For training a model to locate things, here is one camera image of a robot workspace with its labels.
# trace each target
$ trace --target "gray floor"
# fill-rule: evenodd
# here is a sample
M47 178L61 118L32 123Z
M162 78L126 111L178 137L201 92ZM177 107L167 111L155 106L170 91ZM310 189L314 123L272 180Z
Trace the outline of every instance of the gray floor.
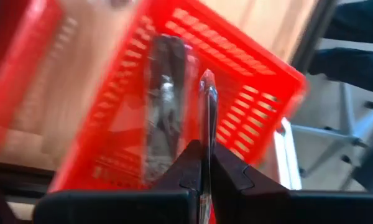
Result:
M352 0L343 0L341 2L353 2ZM321 49L332 47L349 47L354 49L373 50L373 44L362 44L346 41L322 40ZM339 120L339 92L338 83L330 82L324 75L307 75L310 81L310 93L304 104L292 119L293 124L301 124L322 128L331 126L337 128ZM373 93L353 87L354 107L356 117L364 115L367 109L362 107L366 100L373 101ZM294 134L297 148L298 161L302 167L310 166L313 161L331 144L331 141L309 134ZM355 152L342 152L334 156L324 166L320 167L314 174L307 179L302 179L304 189L317 190L338 190L351 166L340 161L343 153L359 153L362 149L356 148ZM356 182L352 183L350 190L363 190Z

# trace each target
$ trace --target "wooden surface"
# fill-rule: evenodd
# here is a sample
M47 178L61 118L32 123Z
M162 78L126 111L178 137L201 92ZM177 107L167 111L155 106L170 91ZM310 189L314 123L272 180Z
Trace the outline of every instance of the wooden surface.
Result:
M305 25L310 18L310 14L315 4L319 0L201 1L217 11L220 15L225 17L230 23L240 28L240 30L243 30L255 41L263 45L265 48L269 49L273 54L280 57L285 62L289 62L291 61L294 51L300 41L300 36L305 30ZM70 58L63 58L62 61L65 62L61 62L59 68L56 68L55 71L56 74L59 75L59 78L62 78L64 80L72 78L72 75L78 75L78 78L83 78L82 75L75 74L75 71L78 70L75 63L78 63L78 66L80 66L80 68L82 68L81 70L84 72L91 71L88 68L93 68L93 70L95 71L102 68L105 63L104 58L108 57L108 53L114 47L114 43L119 40L119 35L113 35L114 31L111 30L111 27L119 27L118 21L125 17L128 18L133 7L126 7L123 10L117 9L117 11L113 11L108 14L103 13L102 11L97 12L97 10L99 9L88 6L85 3L81 3L86 2L85 0L62 0L62 2L67 12L73 14L78 20L78 27L76 27L75 30L80 33L75 34L75 39L77 40L76 42L79 46L79 49L82 49L82 51L73 54L73 56L78 57L76 59L73 59L73 61ZM107 42L109 44L101 46L103 42ZM71 44L70 46L72 52L78 49L76 44ZM97 55L100 55L102 57L94 60L94 55L96 57ZM51 129L48 131L44 131L45 129L42 125L40 125L39 128L36 128L35 126L29 128L30 130L39 129L40 132L38 133L22 128L11 130L9 136L16 136L16 138L14 138L15 140L12 141L18 142L17 144L19 144L19 141L24 141L24 143L21 144L23 145L23 149L19 149L14 146L6 146L6 148L0 153L0 161L10 162L22 166L55 169L58 165L58 157L63 154L63 152L55 152L55 148L59 147L56 146L58 145L58 142L55 141L60 141L59 136L62 136L61 138L64 139L64 141L59 144L60 147L62 147L61 150L64 150L68 147L69 142L71 142L71 140L74 138L74 134L76 133L80 119L83 117L83 113L85 113L86 111L85 108L88 108L88 100L91 99L91 95L94 95L94 88L96 86L94 82L99 82L100 78L102 78L100 73L92 74L90 72L89 77L86 77L81 82L78 82L78 80L70 80L69 83L65 81L64 85L58 84L58 86L55 87L51 86L50 89L54 91L56 88L59 88L61 89L61 91L66 91L67 89L74 93L73 96L64 97L66 98L65 101L68 100L68 102L61 102L60 106L62 106L62 104L72 105L72 107L75 108L74 110L77 110L77 112L75 114L72 114L70 117L77 117L77 122L70 124L66 119L58 118L57 120L52 120L52 118L48 118L47 115L44 116L41 114L39 114L39 118L36 118L35 116L35 120L48 119L48 121L45 121L44 123L54 123L54 126L56 126L55 123L62 121L65 123L65 125L69 125L70 127L67 128L62 124L58 124L59 126L56 126L55 129ZM72 87L76 83L82 83L86 86L85 88L80 88L78 91L76 91ZM34 87L32 86L30 91L34 91L33 89L36 88L36 86L38 85L41 85L41 82L40 84L34 84ZM55 109L58 107L58 105L46 105L46 108L43 108L43 110L47 113L47 111L51 111L49 110L49 108ZM33 110L36 111L35 113L41 113L42 109L39 108L39 106L36 106L36 108ZM67 117L67 113L72 113L73 110L69 110L69 108L67 108L67 110L65 111L65 117ZM49 133L52 136L58 135L58 138L56 138L55 136L51 136L49 139L44 138L45 133ZM51 147L50 149L45 148L42 150L42 146L44 145L53 147ZM12 204L12 207L16 208L16 210L19 212L19 216L30 216L29 212L31 211L32 207L24 207L19 204Z

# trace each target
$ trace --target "chair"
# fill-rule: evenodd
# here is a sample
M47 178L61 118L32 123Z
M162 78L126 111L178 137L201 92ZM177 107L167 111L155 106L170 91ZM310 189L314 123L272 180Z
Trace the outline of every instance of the chair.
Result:
M344 150L345 147L352 148L356 146L367 147L364 139L373 131L373 102L367 101L365 106L372 109L365 117L356 121L354 119L354 111L352 107L352 95L350 86L347 83L339 83L339 92L341 96L340 109L340 129L331 128L311 128L307 126L292 125L295 132L314 134L324 138L334 139L334 142L325 150L324 153L307 169L300 168L302 177L308 177L317 168L323 165L328 159L334 156L337 152ZM342 156L344 162L351 163L354 167L359 166L359 158L357 156Z

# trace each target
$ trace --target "shopping basket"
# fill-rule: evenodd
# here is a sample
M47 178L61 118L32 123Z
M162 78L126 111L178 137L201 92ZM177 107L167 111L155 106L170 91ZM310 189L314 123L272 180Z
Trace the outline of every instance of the shopping basket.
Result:
M144 69L155 34L181 37L198 56L199 75L206 69L214 73L217 139L250 164L262 159L281 119L303 99L302 74L204 4L141 1L51 191L145 187Z
M54 0L0 0L0 144L61 16Z

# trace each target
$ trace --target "wooden floor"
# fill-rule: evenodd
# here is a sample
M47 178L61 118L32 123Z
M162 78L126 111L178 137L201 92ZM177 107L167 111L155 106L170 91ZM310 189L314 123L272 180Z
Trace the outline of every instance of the wooden floor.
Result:
M101 57L94 60L97 55L107 55L113 44L118 40L118 34L121 31L116 31L117 34L113 35L113 30L111 27L118 30L119 20L121 18L129 17L133 7L127 7L125 9L116 9L110 14L105 15L101 13L101 17L97 18L95 14L96 9L87 6L85 2L80 0L61 0L67 13L74 14L76 17L81 19L79 22L79 28L84 27L84 34L77 34L77 44L72 44L70 51L75 52L77 49L81 49L77 54L72 54L77 59L63 58L65 61L62 63L63 68L57 68L57 79L62 78L68 84L59 84L54 88L51 86L49 89L56 90L61 89L61 91L70 91L70 95L64 98L64 102L61 104L72 105L73 108L68 108L65 112L65 117L70 114L71 118L78 118L78 122L72 125L65 119L59 118L48 118L47 116L29 116L29 118L21 119L24 123L36 123L36 120L43 120L39 122L51 123L53 129L45 130L43 128L38 129L39 132L28 131L26 129L11 130L10 135L15 137L10 137L13 139L7 143L11 145L11 142L22 141L21 148L16 147L5 147L0 152L0 162L8 162L12 164L38 167L43 169L55 169L57 167L58 156L61 153L56 153L56 148L63 148L74 138L74 135L79 125L81 114L85 113L88 108L89 103L86 103L86 99L90 99L91 95L94 93L94 83L99 83L102 77L95 76L89 77L87 80L79 82L75 78L69 80L72 77L83 78L84 73L90 72L90 68L97 71L102 68L105 63L105 57ZM252 37L255 41L260 43L262 46L270 50L273 54L280 57L285 62L291 61L294 51L300 41L300 36L305 30L305 25L310 18L310 14L315 7L317 1L319 0L200 0L206 5L217 11L220 15L225 17L230 23L240 28L247 35ZM89 85L88 88L82 88L79 92L76 92L74 85ZM31 95L36 94L33 90L36 87L30 88ZM63 105L51 105L44 108L44 111L50 111L48 108L58 108ZM41 108L36 106L34 109L36 114L40 114ZM49 141L44 138L44 134L51 135Z

